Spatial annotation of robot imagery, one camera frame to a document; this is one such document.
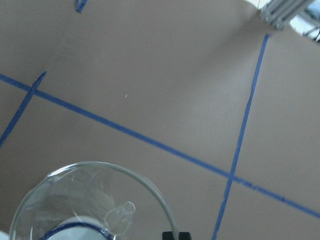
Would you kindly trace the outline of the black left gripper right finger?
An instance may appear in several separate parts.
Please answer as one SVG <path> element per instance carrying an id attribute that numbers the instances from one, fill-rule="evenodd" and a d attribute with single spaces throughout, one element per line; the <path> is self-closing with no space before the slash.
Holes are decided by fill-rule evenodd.
<path id="1" fill-rule="evenodd" d="M 192 236 L 190 232 L 179 232 L 178 235 L 179 240 L 192 240 Z"/>

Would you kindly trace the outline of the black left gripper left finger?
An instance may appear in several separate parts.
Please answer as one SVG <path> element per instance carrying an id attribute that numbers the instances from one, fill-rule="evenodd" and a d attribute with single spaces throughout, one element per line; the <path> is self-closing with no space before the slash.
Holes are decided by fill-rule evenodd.
<path id="1" fill-rule="evenodd" d="M 176 236 L 172 231 L 164 231 L 162 233 L 162 240 L 176 240 Z"/>

